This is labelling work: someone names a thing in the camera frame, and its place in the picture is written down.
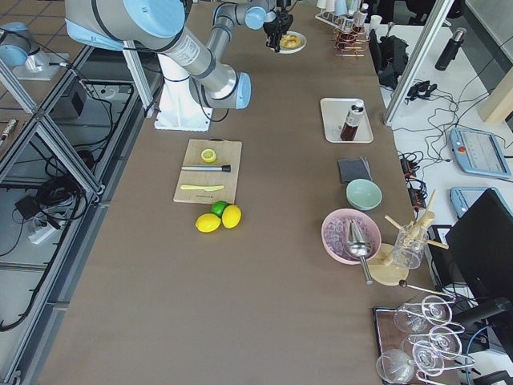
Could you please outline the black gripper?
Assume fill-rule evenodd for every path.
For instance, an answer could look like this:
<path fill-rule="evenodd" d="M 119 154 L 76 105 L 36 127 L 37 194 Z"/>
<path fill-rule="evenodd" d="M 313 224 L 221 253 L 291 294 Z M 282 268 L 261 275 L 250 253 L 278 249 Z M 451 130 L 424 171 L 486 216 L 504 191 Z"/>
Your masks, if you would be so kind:
<path fill-rule="evenodd" d="M 286 34 L 293 23 L 293 16 L 287 11 L 271 11 L 266 15 L 263 25 L 267 35 L 266 46 L 274 49 L 276 53 L 281 51 L 281 36 Z"/>

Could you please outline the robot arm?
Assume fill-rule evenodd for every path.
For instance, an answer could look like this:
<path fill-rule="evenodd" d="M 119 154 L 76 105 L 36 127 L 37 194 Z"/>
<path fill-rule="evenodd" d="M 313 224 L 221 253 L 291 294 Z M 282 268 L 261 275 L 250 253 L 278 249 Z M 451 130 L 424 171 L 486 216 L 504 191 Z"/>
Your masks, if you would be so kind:
<path fill-rule="evenodd" d="M 13 68 L 19 80 L 50 81 L 59 69 L 51 66 L 53 54 L 46 53 L 22 22 L 1 26 L 1 60 Z"/>
<path fill-rule="evenodd" d="M 190 76 L 192 96 L 205 107 L 244 109 L 252 93 L 248 74 L 220 60 L 235 26 L 263 29 L 267 47 L 280 50 L 280 40 L 293 22 L 288 1 L 222 3 L 213 15 L 211 36 L 202 43 L 186 26 L 189 1 L 67 1 L 67 33 L 75 41 L 121 51 L 137 41 L 162 54 Z"/>

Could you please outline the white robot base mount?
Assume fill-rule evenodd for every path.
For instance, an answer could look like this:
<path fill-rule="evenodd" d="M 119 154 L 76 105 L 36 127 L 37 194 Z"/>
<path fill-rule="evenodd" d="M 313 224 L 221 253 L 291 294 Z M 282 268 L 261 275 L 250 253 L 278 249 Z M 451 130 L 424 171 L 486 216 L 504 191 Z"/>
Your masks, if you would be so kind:
<path fill-rule="evenodd" d="M 201 107 L 189 89 L 189 74 L 172 59 L 158 54 L 164 76 L 155 129 L 206 132 L 210 127 L 212 109 Z"/>

